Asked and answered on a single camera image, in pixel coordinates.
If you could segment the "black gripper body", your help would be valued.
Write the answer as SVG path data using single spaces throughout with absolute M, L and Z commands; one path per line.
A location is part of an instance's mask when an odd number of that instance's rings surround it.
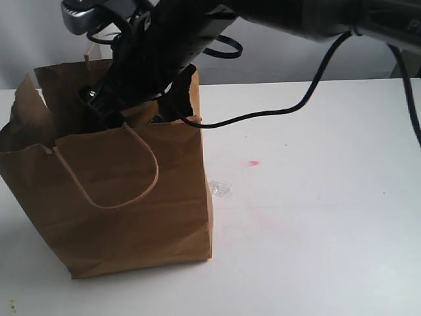
M 109 41 L 112 64 L 104 78 L 80 91 L 95 114 L 120 112 L 162 96 L 198 54 L 235 21 L 229 1 L 135 1 L 127 19 L 107 13 L 107 21 L 85 35 L 114 24 Z

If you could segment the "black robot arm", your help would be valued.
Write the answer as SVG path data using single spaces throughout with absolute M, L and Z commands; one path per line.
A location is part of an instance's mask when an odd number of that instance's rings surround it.
M 239 18 L 312 40 L 347 34 L 420 49 L 419 1 L 63 1 L 62 13 L 75 34 L 120 29 L 109 71 L 80 92 L 110 128 L 122 125 L 122 111 L 162 95 Z

